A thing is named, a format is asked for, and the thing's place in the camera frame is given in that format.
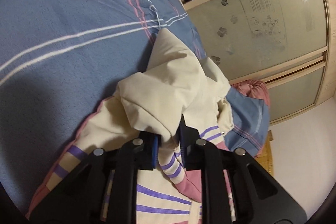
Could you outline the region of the frosted glass wardrobe door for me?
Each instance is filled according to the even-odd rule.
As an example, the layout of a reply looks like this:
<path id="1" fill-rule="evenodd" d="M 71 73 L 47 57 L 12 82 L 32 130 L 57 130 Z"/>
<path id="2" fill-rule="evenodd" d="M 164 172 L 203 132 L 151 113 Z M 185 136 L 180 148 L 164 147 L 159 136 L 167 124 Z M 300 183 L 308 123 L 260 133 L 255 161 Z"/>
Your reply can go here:
<path id="1" fill-rule="evenodd" d="M 185 9 L 231 84 L 265 82 L 272 123 L 317 104 L 329 50 L 325 0 L 192 0 Z"/>

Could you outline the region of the cream and pink hooded jacket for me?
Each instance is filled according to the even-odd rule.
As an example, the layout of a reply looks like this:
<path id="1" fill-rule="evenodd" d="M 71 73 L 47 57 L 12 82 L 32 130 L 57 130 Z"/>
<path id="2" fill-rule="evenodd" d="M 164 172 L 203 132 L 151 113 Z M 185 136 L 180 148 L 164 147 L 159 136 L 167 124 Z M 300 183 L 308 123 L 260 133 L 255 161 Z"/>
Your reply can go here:
<path id="1" fill-rule="evenodd" d="M 120 148 L 147 130 L 159 135 L 162 147 L 155 168 L 138 172 L 138 223 L 200 223 L 201 173 L 184 169 L 177 129 L 184 119 L 202 139 L 225 148 L 223 137 L 233 128 L 229 89 L 211 59 L 199 60 L 169 30 L 160 30 L 147 70 L 120 81 L 116 92 L 84 121 L 36 191 L 29 211 L 34 212 L 85 155 L 96 148 Z"/>

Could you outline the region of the blue striped bed sheet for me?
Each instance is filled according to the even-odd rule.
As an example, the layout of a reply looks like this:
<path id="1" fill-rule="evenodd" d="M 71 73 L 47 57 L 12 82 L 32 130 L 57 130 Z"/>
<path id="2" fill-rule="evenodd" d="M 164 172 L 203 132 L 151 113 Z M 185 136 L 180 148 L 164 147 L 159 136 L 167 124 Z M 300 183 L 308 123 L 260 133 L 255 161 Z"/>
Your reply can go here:
<path id="1" fill-rule="evenodd" d="M 22 213 L 84 157 L 84 125 L 164 28 L 206 57 L 180 0 L 1 0 L 1 182 Z"/>

